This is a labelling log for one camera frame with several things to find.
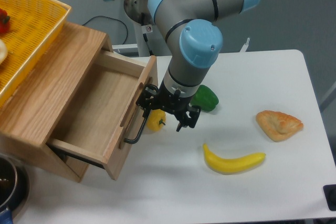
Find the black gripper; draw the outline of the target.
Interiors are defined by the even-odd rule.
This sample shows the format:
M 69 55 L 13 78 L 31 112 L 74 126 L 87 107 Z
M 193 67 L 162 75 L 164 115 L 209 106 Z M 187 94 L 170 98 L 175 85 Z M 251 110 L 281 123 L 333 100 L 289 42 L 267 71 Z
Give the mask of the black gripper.
M 160 88 L 153 84 L 146 84 L 136 101 L 136 105 L 143 110 L 143 117 L 148 117 L 151 110 L 161 109 L 169 114 L 173 114 L 179 121 L 176 131 L 179 132 L 183 127 L 194 128 L 201 107 L 198 105 L 190 106 L 192 96 L 185 97 L 183 93 L 171 93 L 161 82 Z

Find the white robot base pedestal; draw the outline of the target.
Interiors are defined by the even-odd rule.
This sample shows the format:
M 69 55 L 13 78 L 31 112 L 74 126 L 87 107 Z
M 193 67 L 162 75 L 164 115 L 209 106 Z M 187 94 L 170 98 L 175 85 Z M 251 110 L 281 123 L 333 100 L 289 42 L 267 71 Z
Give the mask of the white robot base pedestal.
M 148 0 L 124 0 L 124 11 L 133 22 L 140 57 L 171 54 L 148 9 Z

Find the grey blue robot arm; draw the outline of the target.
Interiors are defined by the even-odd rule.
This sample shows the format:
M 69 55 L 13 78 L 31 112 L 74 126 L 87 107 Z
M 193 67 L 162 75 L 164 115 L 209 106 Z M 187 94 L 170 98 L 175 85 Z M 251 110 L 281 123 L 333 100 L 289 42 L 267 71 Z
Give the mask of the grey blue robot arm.
M 145 112 L 161 109 L 174 115 L 179 128 L 193 128 L 201 108 L 190 105 L 190 101 L 223 46 L 222 33 L 214 23 L 248 11 L 259 2 L 147 0 L 152 21 L 164 38 L 172 59 L 161 85 L 147 86 L 138 99 L 138 105 Z

